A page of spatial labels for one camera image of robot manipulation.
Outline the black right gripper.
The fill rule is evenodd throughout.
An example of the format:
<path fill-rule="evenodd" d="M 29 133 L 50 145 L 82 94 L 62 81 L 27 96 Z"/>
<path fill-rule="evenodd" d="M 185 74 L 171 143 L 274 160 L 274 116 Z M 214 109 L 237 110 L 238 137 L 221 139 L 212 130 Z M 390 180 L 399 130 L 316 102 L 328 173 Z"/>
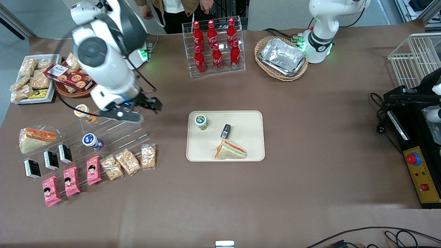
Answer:
<path fill-rule="evenodd" d="M 148 110 L 154 111 L 154 113 L 159 113 L 162 110 L 162 102 L 158 98 L 139 98 L 136 97 L 131 100 L 126 101 L 126 107 L 129 111 L 134 111 L 136 107 L 142 107 Z"/>

